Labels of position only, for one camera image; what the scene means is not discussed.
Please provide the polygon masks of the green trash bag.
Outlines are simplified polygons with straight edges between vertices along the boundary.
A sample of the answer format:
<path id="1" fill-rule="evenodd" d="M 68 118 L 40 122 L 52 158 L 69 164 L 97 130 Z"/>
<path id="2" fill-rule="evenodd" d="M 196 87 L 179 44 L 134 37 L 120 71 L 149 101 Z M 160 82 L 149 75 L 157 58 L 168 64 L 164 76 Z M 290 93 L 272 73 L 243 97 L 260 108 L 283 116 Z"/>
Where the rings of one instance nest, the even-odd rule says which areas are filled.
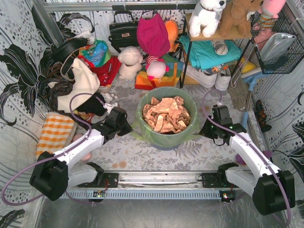
<path id="1" fill-rule="evenodd" d="M 144 105 L 149 104 L 152 97 L 161 100 L 162 98 L 173 98 L 175 96 L 180 96 L 184 99 L 184 107 L 191 115 L 189 126 L 184 131 L 177 134 L 162 134 L 155 132 L 143 119 L 142 110 Z M 188 93 L 179 88 L 165 86 L 149 91 L 140 99 L 135 112 L 135 121 L 132 124 L 132 127 L 134 129 L 139 129 L 140 133 L 133 131 L 132 135 L 136 139 L 146 141 L 148 143 L 175 146 L 195 139 L 196 136 L 194 134 L 199 131 L 199 124 L 199 114 L 194 99 Z"/>

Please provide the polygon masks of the blue trash bin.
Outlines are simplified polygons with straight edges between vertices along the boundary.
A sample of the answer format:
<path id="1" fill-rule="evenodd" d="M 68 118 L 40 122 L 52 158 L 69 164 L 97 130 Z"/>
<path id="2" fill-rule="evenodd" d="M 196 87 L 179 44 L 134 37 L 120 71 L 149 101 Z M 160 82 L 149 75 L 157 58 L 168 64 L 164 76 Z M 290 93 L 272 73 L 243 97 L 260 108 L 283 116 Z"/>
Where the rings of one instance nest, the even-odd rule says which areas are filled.
<path id="1" fill-rule="evenodd" d="M 158 145 L 155 143 L 151 143 L 151 146 L 158 149 L 158 150 L 162 150 L 162 151 L 170 151 L 170 150 L 175 150 L 177 148 L 179 148 L 183 143 L 177 144 L 175 146 L 165 146 L 165 145 Z"/>

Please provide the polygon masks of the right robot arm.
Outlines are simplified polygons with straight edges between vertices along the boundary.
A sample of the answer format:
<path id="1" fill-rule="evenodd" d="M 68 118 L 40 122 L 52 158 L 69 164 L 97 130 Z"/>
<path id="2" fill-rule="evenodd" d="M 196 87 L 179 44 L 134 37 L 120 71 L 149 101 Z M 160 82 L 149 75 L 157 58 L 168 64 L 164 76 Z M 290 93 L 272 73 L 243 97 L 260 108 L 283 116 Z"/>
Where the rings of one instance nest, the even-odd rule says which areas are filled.
<path id="1" fill-rule="evenodd" d="M 225 105 L 215 105 L 200 135 L 223 140 L 234 149 L 250 169 L 244 171 L 235 162 L 220 165 L 216 173 L 202 175 L 205 188 L 236 186 L 248 194 L 262 215 L 295 206 L 295 180 L 290 171 L 274 165 L 253 143 L 245 128 L 233 123 Z"/>

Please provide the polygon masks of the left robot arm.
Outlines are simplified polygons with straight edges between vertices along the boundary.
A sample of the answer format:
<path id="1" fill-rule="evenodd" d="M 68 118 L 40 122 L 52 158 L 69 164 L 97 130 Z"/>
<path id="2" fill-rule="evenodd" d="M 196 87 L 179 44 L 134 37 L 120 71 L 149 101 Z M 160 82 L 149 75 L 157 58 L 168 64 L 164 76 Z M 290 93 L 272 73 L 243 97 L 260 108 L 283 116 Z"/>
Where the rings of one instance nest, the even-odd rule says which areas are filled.
<path id="1" fill-rule="evenodd" d="M 51 201 L 59 199 L 70 187 L 108 185 L 104 179 L 105 171 L 99 165 L 88 162 L 77 166 L 77 163 L 116 135 L 123 136 L 132 130 L 127 112 L 114 107 L 104 121 L 91 125 L 83 136 L 67 147 L 54 153 L 41 153 L 30 177 L 30 185 Z"/>

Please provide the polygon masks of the cream canvas tote bag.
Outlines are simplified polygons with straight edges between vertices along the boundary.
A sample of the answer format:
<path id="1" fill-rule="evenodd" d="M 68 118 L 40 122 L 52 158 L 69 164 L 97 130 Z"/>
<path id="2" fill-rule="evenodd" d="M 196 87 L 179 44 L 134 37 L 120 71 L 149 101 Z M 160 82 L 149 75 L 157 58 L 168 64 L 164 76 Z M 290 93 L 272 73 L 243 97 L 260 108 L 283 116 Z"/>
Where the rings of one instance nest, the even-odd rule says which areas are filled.
<path id="1" fill-rule="evenodd" d="M 95 73 L 79 58 L 72 64 L 74 82 L 58 78 L 48 82 L 50 87 L 49 104 L 51 109 L 70 113 L 91 98 L 99 86 L 100 81 Z"/>

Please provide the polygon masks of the rainbow striped bag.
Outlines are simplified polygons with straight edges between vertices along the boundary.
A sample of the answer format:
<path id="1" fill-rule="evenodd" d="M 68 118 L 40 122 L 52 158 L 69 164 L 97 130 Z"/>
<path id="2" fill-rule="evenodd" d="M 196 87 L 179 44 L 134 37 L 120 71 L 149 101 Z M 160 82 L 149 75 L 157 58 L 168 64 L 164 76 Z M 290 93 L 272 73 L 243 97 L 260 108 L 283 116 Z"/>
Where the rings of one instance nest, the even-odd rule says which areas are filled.
<path id="1" fill-rule="evenodd" d="M 146 73 L 145 66 L 136 76 L 135 89 L 152 90 L 157 87 L 176 86 L 177 82 L 180 79 L 182 69 L 184 68 L 184 63 L 174 57 L 171 57 L 168 54 L 164 55 L 161 58 L 169 67 L 169 72 L 166 72 L 165 75 L 160 79 L 155 78 L 150 80 Z"/>

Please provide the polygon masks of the colourful printed bag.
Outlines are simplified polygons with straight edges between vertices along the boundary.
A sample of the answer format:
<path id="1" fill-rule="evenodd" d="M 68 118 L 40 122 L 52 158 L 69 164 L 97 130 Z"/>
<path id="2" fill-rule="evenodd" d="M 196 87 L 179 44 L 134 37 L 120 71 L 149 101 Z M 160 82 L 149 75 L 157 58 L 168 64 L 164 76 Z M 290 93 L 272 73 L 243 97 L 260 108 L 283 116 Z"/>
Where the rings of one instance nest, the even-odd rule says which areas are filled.
<path id="1" fill-rule="evenodd" d="M 97 68 L 102 67 L 110 60 L 111 53 L 105 41 L 95 40 L 93 44 L 79 49 L 78 58 L 90 68 Z"/>

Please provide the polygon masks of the magenta cloth bag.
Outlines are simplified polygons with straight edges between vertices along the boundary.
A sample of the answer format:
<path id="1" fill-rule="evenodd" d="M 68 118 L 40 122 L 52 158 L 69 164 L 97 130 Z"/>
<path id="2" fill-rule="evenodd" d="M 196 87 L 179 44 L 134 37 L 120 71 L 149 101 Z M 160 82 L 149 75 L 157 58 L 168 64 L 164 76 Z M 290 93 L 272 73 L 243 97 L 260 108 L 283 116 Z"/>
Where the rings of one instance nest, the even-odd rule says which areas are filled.
<path id="1" fill-rule="evenodd" d="M 162 57 L 169 52 L 168 32 L 159 13 L 156 13 L 151 19 L 139 19 L 137 41 L 148 55 Z"/>

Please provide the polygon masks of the white sneaker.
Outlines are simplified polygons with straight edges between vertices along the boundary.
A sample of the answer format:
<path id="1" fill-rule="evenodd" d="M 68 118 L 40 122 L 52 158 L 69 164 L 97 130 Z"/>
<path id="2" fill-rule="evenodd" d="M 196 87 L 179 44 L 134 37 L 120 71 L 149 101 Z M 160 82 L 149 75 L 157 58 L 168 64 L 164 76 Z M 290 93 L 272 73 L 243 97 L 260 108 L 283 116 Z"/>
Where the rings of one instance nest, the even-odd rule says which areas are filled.
<path id="1" fill-rule="evenodd" d="M 226 91 L 228 89 L 231 80 L 231 72 L 228 67 L 222 68 L 217 73 L 217 78 L 215 81 L 215 88 L 220 91 Z"/>

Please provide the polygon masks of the pink cylinder pillow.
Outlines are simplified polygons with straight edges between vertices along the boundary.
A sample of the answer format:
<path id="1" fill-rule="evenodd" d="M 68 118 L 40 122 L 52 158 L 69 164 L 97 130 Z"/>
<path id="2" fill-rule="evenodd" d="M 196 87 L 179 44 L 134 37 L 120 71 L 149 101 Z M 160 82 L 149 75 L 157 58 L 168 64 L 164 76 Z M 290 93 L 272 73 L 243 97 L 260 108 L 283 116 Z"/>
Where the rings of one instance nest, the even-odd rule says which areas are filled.
<path id="1" fill-rule="evenodd" d="M 80 133 L 80 134 L 76 134 L 73 139 L 72 139 L 72 142 L 75 142 L 76 140 L 78 140 L 79 138 L 81 138 L 83 135 Z M 86 161 L 89 161 L 92 157 L 92 153 L 89 152 L 87 155 L 85 155 L 80 161 L 82 162 L 86 162 Z"/>

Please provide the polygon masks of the crumpled brown paper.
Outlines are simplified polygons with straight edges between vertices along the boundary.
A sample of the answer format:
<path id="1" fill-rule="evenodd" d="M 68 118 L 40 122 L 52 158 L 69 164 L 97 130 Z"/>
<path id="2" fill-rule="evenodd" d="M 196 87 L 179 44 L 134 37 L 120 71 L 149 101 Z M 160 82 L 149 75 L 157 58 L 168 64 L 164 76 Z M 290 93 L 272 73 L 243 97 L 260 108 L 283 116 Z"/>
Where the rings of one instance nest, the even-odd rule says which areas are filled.
<path id="1" fill-rule="evenodd" d="M 162 134 L 180 133 L 191 120 L 190 113 L 184 107 L 184 99 L 180 96 L 161 100 L 152 97 L 151 102 L 144 105 L 142 117 L 155 132 Z"/>

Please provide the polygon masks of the orange checkered cloth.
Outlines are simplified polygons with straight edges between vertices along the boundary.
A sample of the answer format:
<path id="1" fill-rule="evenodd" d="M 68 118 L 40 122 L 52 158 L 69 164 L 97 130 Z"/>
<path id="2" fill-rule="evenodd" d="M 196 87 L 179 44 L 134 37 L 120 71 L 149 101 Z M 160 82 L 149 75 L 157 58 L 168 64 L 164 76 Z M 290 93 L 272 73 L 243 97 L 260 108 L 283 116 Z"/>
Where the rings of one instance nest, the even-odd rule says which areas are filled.
<path id="1" fill-rule="evenodd" d="M 70 117 L 49 112 L 36 147 L 36 158 L 44 151 L 53 153 L 68 146 L 72 142 L 76 128 L 77 123 Z"/>

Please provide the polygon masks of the striped colourful sock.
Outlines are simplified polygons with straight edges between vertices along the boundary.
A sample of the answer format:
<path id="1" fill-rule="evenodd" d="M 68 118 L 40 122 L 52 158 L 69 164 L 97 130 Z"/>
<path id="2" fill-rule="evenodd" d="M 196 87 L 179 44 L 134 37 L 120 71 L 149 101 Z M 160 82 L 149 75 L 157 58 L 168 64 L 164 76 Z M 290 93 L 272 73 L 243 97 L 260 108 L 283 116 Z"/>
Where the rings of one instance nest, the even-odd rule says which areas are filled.
<path id="1" fill-rule="evenodd" d="M 273 153 L 271 151 L 262 151 L 262 153 L 268 158 L 270 159 L 273 155 Z M 241 158 L 241 156 L 239 154 L 236 155 L 236 162 L 240 165 L 246 165 L 245 161 Z"/>

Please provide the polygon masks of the teal folded clothes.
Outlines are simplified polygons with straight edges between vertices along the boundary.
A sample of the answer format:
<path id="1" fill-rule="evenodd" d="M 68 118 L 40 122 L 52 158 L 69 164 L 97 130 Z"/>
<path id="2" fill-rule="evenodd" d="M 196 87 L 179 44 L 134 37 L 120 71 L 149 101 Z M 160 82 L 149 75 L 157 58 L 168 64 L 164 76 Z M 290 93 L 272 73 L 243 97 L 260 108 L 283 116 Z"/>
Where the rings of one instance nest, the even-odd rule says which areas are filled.
<path id="1" fill-rule="evenodd" d="M 193 41 L 189 57 L 192 67 L 206 70 L 217 65 L 238 60 L 242 51 L 230 40 L 225 40 L 225 43 L 228 47 L 227 54 L 218 55 L 209 40 Z"/>

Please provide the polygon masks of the white plush lamb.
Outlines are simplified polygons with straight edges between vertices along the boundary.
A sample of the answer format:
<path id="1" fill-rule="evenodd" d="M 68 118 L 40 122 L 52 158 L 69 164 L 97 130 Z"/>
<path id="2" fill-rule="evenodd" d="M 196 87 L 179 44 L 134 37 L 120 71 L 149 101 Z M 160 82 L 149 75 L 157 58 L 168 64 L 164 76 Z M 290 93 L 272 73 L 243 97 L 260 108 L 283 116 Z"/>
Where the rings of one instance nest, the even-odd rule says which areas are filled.
<path id="1" fill-rule="evenodd" d="M 118 55 L 118 60 L 121 62 L 119 68 L 119 78 L 125 80 L 133 80 L 137 73 L 142 68 L 143 55 L 136 47 L 126 47 Z"/>

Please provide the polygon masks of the pink white plush doll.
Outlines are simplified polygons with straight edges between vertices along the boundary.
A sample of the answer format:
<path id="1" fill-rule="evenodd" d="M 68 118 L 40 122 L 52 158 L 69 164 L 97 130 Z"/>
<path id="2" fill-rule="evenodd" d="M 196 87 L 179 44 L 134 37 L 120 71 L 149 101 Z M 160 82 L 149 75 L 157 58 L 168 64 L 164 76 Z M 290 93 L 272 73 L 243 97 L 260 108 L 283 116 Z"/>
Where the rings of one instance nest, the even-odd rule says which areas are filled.
<path id="1" fill-rule="evenodd" d="M 169 72 L 169 67 L 165 64 L 162 58 L 149 55 L 146 58 L 146 73 L 150 80 L 162 78 L 166 72 Z"/>

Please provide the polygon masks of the wooden metal shelf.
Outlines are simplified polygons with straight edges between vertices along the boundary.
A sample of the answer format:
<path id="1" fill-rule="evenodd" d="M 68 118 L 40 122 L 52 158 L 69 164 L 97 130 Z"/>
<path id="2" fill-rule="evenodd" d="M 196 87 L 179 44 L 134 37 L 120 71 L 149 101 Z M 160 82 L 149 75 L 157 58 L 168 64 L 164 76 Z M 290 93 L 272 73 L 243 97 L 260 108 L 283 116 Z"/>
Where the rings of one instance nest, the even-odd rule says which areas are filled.
<path id="1" fill-rule="evenodd" d="M 196 41 L 205 41 L 205 40 L 236 40 L 236 39 L 248 39 L 248 42 L 240 56 L 240 58 L 238 59 L 237 61 L 237 66 L 239 65 L 240 61 L 241 61 L 241 58 L 243 57 L 243 55 L 245 54 L 245 51 L 246 49 L 248 48 L 250 42 L 251 42 L 251 39 L 252 39 L 252 35 L 251 35 L 251 32 L 248 34 L 248 35 L 244 35 L 242 36 L 239 31 L 238 31 L 238 28 L 236 26 L 232 26 L 231 27 L 231 30 L 230 30 L 230 33 L 226 36 L 226 37 L 222 37 L 219 33 L 219 30 L 217 29 L 215 34 L 213 34 L 211 37 L 204 37 L 202 34 L 200 34 L 198 37 L 192 37 L 190 34 L 189 34 L 189 21 L 190 21 L 190 17 L 191 17 L 191 14 L 190 13 L 187 13 L 185 14 L 185 19 L 183 21 L 183 29 L 182 29 L 182 33 L 181 35 L 185 35 L 185 36 L 188 36 L 189 40 L 190 40 L 190 43 L 188 45 L 188 51 L 185 51 L 184 50 L 184 47 L 183 45 L 180 43 L 180 41 L 178 40 L 178 42 L 180 43 L 180 50 L 179 50 L 179 59 L 181 57 L 183 57 L 184 59 L 184 71 L 183 71 L 183 74 L 180 76 L 180 79 L 179 79 L 179 87 L 180 88 L 183 88 L 184 85 L 198 85 L 199 83 L 197 81 L 195 81 L 194 79 L 190 79 L 189 77 L 187 78 L 186 77 L 186 69 L 187 67 L 190 65 L 190 62 L 189 62 L 189 57 L 190 57 L 190 51 L 191 51 L 191 47 L 192 47 L 192 43 L 193 42 L 196 42 Z"/>

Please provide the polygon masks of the silver foil pouch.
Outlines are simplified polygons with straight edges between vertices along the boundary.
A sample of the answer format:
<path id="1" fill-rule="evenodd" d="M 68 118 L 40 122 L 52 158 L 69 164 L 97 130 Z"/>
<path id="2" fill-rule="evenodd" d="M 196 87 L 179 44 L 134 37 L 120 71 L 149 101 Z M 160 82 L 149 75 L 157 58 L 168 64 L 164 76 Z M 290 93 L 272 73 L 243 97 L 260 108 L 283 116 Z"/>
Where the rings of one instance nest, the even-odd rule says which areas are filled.
<path id="1" fill-rule="evenodd" d="M 288 33 L 275 33 L 260 51 L 263 62 L 282 56 L 296 40 L 296 36 Z"/>

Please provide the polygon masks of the black leather handbag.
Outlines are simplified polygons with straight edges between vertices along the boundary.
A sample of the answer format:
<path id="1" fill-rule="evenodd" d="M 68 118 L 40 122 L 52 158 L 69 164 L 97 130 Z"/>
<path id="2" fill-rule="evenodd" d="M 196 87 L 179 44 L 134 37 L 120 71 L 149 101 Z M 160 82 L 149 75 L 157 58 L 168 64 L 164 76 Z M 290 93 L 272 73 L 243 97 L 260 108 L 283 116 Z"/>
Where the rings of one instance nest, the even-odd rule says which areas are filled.
<path id="1" fill-rule="evenodd" d="M 115 16 L 118 14 L 129 14 L 131 21 L 117 23 Z M 111 46 L 121 53 L 120 48 L 126 48 L 129 46 L 139 47 L 137 40 L 137 27 L 138 21 L 136 21 L 130 11 L 120 10 L 114 13 L 114 21 L 109 25 L 110 36 L 108 37 Z"/>

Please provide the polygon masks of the brown teddy bear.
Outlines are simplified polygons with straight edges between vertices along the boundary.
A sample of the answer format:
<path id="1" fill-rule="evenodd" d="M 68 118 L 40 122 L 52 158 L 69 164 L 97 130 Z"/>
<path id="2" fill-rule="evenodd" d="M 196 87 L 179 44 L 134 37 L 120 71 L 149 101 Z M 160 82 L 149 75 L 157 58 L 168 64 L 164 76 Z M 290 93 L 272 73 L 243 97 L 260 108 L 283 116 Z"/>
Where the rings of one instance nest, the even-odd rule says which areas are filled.
<path id="1" fill-rule="evenodd" d="M 236 27 L 241 36 L 250 35 L 251 22 L 247 19 L 248 13 L 255 13 L 261 9 L 263 0 L 232 0 L 222 12 L 219 33 L 227 37 L 232 27 Z"/>

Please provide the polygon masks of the white plush dog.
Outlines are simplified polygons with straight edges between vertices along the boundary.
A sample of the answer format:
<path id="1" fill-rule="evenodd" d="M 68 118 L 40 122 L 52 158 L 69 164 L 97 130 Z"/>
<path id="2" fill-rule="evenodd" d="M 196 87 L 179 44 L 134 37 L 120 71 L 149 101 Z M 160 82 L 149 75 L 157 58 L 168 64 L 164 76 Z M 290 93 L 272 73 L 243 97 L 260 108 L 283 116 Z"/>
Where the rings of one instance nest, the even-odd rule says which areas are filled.
<path id="1" fill-rule="evenodd" d="M 189 20 L 189 33 L 195 38 L 202 34 L 208 38 L 215 34 L 226 0 L 199 0 Z"/>

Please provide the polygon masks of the orange plush toy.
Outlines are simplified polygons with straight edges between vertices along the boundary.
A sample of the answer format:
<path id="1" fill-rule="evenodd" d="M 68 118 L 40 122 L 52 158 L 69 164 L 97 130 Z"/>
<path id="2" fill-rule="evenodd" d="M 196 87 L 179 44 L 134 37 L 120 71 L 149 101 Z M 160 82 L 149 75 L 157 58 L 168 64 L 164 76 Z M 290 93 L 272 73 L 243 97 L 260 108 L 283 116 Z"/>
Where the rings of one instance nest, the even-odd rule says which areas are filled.
<path id="1" fill-rule="evenodd" d="M 175 40 L 178 37 L 178 25 L 174 20 L 167 20 L 164 22 L 168 33 L 168 40 L 170 43 L 169 52 L 175 52 L 178 44 L 175 44 Z"/>

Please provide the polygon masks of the pink plush toy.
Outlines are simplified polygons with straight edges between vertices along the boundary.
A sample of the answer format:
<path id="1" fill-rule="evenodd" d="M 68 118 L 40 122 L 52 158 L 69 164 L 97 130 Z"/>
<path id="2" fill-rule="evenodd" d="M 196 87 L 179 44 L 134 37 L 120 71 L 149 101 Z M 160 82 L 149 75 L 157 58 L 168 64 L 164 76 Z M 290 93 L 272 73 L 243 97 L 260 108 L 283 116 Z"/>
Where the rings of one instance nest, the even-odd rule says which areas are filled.
<path id="1" fill-rule="evenodd" d="M 258 24 L 268 22 L 271 19 L 277 19 L 278 13 L 282 10 L 286 0 L 264 0 L 258 10 Z"/>

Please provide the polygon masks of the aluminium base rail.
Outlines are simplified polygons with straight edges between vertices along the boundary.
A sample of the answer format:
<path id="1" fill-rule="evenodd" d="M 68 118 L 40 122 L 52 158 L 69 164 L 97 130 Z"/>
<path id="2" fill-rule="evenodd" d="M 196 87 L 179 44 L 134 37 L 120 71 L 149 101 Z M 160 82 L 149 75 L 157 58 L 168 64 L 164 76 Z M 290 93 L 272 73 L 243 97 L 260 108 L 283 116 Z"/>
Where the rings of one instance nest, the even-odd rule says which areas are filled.
<path id="1" fill-rule="evenodd" d="M 50 200 L 60 197 L 88 199 L 230 199 L 242 190 L 255 199 L 281 200 L 283 186 L 290 200 L 295 194 L 294 178 L 287 171 L 275 175 L 252 173 L 232 165 L 216 172 L 105 172 L 92 167 L 67 171 L 35 171 L 30 184 Z"/>

